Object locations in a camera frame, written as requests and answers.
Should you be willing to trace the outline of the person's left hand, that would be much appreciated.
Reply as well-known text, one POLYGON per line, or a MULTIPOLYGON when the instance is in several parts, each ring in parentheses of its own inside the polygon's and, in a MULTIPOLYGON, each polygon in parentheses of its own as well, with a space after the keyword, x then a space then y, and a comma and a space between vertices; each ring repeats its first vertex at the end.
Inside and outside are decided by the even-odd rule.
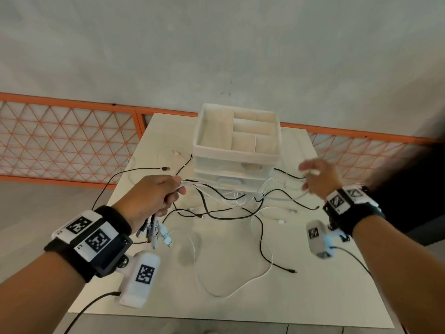
POLYGON ((155 176, 143 177, 121 199, 112 205, 131 226, 134 234, 144 221, 154 215, 155 176))

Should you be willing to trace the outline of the person's right hand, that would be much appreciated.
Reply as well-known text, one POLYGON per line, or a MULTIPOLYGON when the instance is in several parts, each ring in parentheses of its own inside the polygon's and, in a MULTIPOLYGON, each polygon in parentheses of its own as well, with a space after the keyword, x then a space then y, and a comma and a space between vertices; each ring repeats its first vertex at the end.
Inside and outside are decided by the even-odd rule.
POLYGON ((314 194, 321 200, 326 201, 327 196, 330 195, 332 192, 341 189, 343 183, 340 175, 337 172, 336 167, 333 164, 323 159, 320 159, 319 164, 320 164, 319 165, 320 176, 314 183, 313 188, 311 190, 304 190, 302 185, 301 190, 314 194))

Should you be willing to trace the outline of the person's left forearm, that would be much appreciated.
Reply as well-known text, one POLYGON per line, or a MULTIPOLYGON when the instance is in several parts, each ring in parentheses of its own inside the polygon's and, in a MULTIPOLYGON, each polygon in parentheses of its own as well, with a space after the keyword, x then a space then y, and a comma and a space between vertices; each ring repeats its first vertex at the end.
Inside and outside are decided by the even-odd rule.
POLYGON ((59 254, 45 252, 0 284, 0 334, 53 334, 85 285, 59 254))

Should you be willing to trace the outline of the person's right forearm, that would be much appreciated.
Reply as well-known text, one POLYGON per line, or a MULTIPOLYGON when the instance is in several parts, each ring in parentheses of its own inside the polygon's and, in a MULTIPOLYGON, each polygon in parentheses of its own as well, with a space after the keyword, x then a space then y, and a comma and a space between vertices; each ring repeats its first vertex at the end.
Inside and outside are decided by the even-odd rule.
POLYGON ((353 239, 406 330, 445 334, 445 264, 379 216, 362 219, 353 239))

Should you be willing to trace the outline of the black right wristband with markers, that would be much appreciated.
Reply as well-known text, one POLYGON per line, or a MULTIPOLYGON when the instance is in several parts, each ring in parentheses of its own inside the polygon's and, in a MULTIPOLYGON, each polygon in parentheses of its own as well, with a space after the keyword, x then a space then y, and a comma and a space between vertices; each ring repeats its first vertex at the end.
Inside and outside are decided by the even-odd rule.
POLYGON ((347 236, 352 236, 355 226, 366 217, 386 218, 379 204, 354 185, 343 186, 329 194, 323 210, 329 217, 330 229, 340 229, 347 236))

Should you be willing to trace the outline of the black wristband with markers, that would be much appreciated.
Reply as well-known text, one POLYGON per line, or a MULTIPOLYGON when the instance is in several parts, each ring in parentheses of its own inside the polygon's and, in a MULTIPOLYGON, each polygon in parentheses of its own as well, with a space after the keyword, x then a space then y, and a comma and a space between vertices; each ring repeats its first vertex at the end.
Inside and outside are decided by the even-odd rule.
POLYGON ((132 227, 113 207, 86 210, 53 232, 45 252, 57 253, 89 283, 112 274, 132 244, 132 227))
POLYGON ((329 217, 330 229, 340 229, 347 236, 352 236, 355 226, 366 217, 386 218, 379 204, 354 185, 343 186, 329 194, 323 210, 329 217))

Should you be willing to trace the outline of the white plastic drawer organizer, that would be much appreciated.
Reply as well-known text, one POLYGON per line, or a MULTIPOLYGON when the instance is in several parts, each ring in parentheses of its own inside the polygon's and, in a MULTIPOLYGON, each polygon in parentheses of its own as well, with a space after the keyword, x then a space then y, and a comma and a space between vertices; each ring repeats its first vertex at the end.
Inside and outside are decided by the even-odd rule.
POLYGON ((194 180, 222 190, 264 190, 281 158, 277 114, 204 103, 197 118, 194 180))

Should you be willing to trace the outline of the black left wristband with markers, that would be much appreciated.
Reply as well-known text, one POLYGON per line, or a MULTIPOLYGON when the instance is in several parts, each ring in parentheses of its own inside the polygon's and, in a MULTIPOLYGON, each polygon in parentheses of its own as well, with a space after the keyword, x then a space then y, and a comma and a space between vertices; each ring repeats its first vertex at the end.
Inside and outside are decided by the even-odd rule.
POLYGON ((45 252, 57 253, 89 283, 112 274, 132 244, 132 227, 113 207, 86 210, 53 232, 45 252))

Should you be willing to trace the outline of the orange mesh fence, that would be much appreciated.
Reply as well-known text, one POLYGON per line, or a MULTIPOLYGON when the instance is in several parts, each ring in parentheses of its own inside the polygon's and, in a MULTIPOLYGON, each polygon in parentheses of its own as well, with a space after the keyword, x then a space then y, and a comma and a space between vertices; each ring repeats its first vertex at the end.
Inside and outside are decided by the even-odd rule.
MULTIPOLYGON (((99 187, 124 170, 155 113, 195 112, 0 93, 0 179, 99 187)), ((364 183, 385 161, 436 142, 393 134, 281 123, 307 131, 343 178, 364 183)))

